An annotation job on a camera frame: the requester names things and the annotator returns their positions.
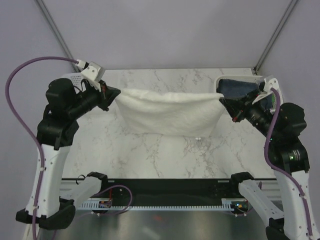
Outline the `dark blue towel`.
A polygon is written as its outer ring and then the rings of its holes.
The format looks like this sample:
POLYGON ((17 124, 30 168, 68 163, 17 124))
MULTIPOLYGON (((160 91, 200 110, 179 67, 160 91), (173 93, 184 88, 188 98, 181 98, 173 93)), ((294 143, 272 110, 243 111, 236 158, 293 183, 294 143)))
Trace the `dark blue towel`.
MULTIPOLYGON (((217 93, 223 94, 226 99, 242 99, 246 97, 251 92, 261 92, 264 89, 265 82, 246 82, 228 78, 222 78, 218 81, 217 84, 217 93)), ((268 113, 271 112, 273 108, 272 97, 269 95, 264 100, 259 101, 258 103, 262 109, 268 113)), ((225 105, 223 100, 220 101, 225 107, 226 111, 230 115, 234 115, 236 109, 232 108, 231 105, 225 105)))

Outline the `white towel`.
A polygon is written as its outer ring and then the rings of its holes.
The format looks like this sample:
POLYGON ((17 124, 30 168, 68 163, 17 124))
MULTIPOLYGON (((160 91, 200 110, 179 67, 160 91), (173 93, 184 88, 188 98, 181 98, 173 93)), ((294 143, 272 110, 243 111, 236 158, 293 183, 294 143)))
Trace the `white towel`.
POLYGON ((222 98, 221 93, 124 88, 115 102, 133 133, 207 138, 225 110, 222 98))

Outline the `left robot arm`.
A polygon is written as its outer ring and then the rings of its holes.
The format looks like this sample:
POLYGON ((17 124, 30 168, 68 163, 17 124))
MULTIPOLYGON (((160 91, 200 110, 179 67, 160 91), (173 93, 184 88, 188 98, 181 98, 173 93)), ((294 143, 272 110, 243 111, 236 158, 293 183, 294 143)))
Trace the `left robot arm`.
POLYGON ((90 172, 84 181, 64 194, 60 193, 65 162, 79 129, 77 120, 99 107, 108 111, 121 93, 117 88, 98 82, 100 89, 84 79, 84 91, 76 92, 68 78, 53 80, 45 93, 48 105, 37 126, 39 144, 34 186, 27 206, 16 213, 16 221, 37 224, 45 230, 66 229, 79 206, 90 197, 105 197, 110 186, 107 176, 90 172))

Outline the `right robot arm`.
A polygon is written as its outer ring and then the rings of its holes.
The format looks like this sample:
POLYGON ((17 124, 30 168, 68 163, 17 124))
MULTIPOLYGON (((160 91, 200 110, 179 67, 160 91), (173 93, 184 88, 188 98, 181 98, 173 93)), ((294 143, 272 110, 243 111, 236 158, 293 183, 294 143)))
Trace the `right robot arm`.
POLYGON ((304 109, 294 103, 280 103, 280 94, 271 89, 276 99, 275 112, 259 104, 261 94, 252 91, 242 98, 222 97, 232 121, 247 120, 265 136, 264 158, 273 170, 280 190, 280 210, 259 188, 247 172, 231 176, 229 193, 243 196, 265 226, 269 240, 318 240, 309 190, 310 163, 300 133, 307 127, 304 109))

